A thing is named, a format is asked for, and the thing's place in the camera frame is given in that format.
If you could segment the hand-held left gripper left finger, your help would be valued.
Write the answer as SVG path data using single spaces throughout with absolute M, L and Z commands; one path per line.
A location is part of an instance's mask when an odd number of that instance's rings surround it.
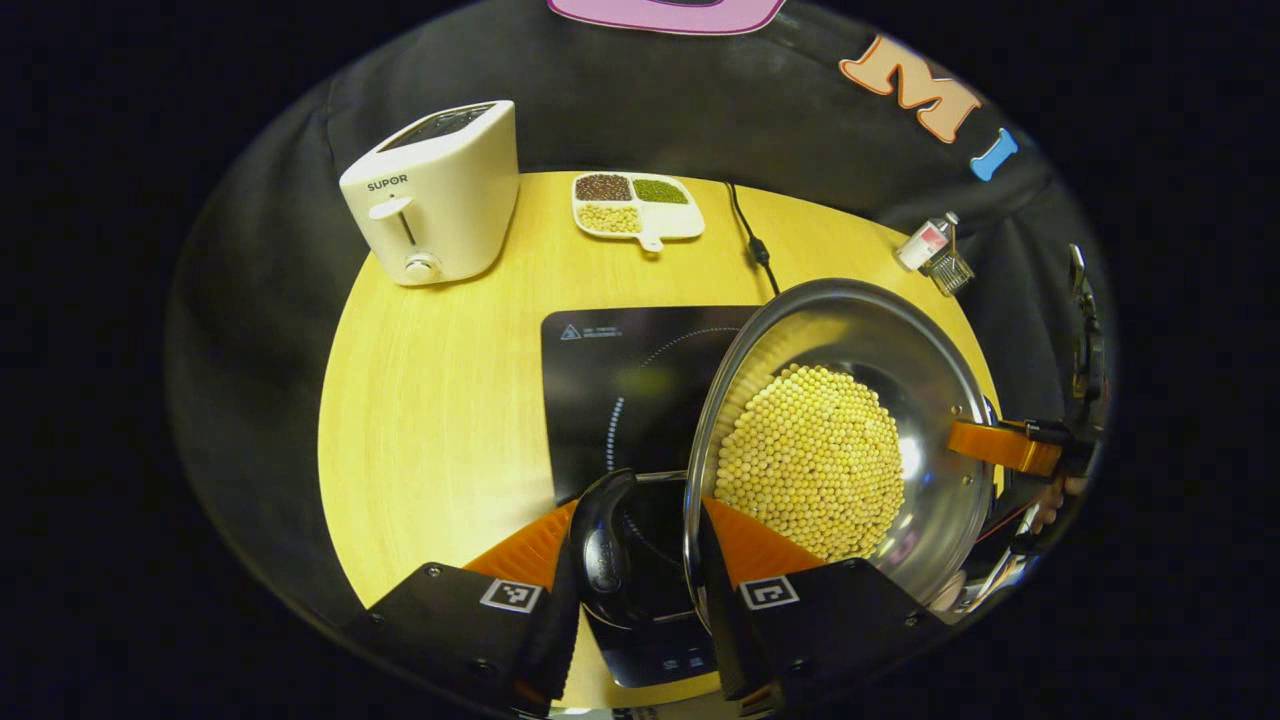
M 344 635 L 411 676 L 500 712 L 562 700 L 579 633 L 571 501 L 462 568 L 426 562 Z

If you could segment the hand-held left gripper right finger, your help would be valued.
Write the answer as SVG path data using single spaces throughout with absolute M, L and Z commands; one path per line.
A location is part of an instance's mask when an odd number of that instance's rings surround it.
M 824 562 L 717 498 L 700 503 L 701 598 L 722 696 L 815 707 L 951 637 L 870 562 Z

